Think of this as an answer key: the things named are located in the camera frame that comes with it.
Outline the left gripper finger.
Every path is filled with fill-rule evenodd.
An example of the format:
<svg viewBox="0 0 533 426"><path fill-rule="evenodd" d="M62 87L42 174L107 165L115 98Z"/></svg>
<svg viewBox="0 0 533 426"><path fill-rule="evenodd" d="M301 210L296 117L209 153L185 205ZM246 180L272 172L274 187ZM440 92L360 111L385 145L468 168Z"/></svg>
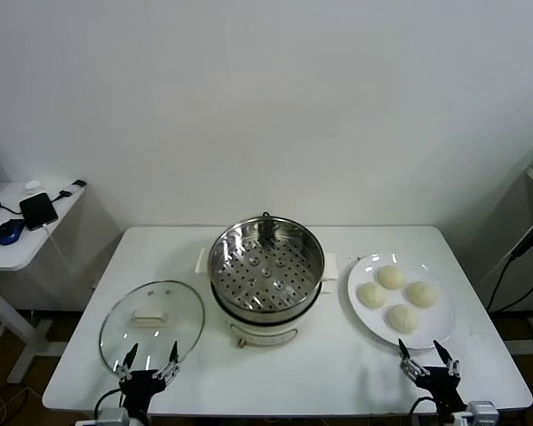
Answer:
<svg viewBox="0 0 533 426"><path fill-rule="evenodd" d="M125 354L123 362L118 364L115 368L115 372L120 381L128 381L131 379L131 367L136 357L138 350L138 344L135 343L131 349Z"/></svg>
<svg viewBox="0 0 533 426"><path fill-rule="evenodd" d="M157 381L169 384L179 371L179 349L178 342L175 342L171 348L168 362L153 374Z"/></svg>

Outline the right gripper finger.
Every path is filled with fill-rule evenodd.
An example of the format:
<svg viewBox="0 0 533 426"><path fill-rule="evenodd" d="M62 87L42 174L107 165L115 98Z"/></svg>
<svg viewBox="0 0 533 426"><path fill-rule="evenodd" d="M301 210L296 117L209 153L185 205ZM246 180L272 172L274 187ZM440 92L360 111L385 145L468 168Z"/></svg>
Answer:
<svg viewBox="0 0 533 426"><path fill-rule="evenodd" d="M459 367L460 363L458 360L453 359L449 354L448 350L444 348L438 341L434 340L434 347L437 350L442 362L447 368L448 375L454 377L455 379L460 379Z"/></svg>
<svg viewBox="0 0 533 426"><path fill-rule="evenodd" d="M410 356L409 350L401 338L398 339L398 346L401 354L401 370L412 381L426 376L426 369L420 366Z"/></svg>

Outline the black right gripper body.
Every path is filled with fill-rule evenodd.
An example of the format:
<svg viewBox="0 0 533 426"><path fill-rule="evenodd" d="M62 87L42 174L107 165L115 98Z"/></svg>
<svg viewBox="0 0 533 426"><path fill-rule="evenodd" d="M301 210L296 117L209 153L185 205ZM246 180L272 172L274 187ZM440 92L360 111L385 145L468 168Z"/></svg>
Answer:
<svg viewBox="0 0 533 426"><path fill-rule="evenodd" d="M427 374L420 374L415 379L418 388L428 391L438 413L463 412L466 404L460 398L457 387L460 376L451 373L447 367L426 367Z"/></svg>

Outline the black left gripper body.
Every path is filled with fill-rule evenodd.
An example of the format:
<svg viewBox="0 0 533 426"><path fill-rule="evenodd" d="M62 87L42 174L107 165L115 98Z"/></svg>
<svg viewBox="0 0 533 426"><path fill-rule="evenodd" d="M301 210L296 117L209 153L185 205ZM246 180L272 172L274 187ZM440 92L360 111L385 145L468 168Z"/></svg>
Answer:
<svg viewBox="0 0 533 426"><path fill-rule="evenodd" d="M156 370L130 372L119 380L119 388L124 395L123 407L130 417L147 417L148 408L154 395L166 388L166 381Z"/></svg>

